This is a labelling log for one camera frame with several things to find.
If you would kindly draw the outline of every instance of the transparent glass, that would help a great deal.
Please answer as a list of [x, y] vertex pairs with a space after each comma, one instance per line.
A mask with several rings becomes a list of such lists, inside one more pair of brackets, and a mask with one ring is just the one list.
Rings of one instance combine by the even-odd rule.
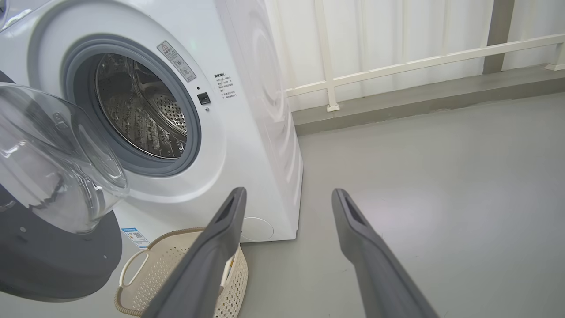
[[129, 192], [124, 171], [78, 106], [0, 83], [0, 182], [33, 213], [88, 233]]

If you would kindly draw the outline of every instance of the stainless steel drum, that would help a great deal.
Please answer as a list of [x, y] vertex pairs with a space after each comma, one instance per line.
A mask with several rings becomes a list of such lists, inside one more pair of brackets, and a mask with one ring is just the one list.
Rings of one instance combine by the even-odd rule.
[[186, 146], [186, 120], [165, 84], [142, 64], [105, 54], [95, 73], [98, 103], [114, 129], [137, 149], [179, 158]]

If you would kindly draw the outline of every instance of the concrete ledge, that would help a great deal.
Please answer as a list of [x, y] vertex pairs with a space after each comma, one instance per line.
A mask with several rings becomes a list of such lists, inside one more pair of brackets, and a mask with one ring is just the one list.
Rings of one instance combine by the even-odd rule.
[[543, 66], [517, 68], [340, 102], [341, 110], [325, 106], [292, 113], [299, 136], [390, 119], [468, 107], [489, 101], [513, 100], [565, 92], [565, 70]]

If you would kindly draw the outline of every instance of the round door opening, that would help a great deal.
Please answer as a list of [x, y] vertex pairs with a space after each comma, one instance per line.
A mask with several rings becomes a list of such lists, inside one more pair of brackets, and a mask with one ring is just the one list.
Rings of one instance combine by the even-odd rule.
[[86, 111], [126, 170], [166, 177], [194, 162], [200, 120], [166, 59], [108, 35], [84, 39], [66, 61], [66, 99]]
[[125, 140], [158, 158], [180, 158], [186, 147], [186, 120], [159, 77], [119, 54], [104, 54], [94, 76], [99, 106]]

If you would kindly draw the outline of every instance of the front-loading washing machine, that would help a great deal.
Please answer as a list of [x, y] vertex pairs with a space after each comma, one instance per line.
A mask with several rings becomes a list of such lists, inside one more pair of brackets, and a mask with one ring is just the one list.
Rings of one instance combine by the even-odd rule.
[[89, 114], [131, 187], [120, 227], [206, 226], [242, 186], [242, 242], [295, 238], [303, 162], [262, 1], [3, 5], [0, 71]]

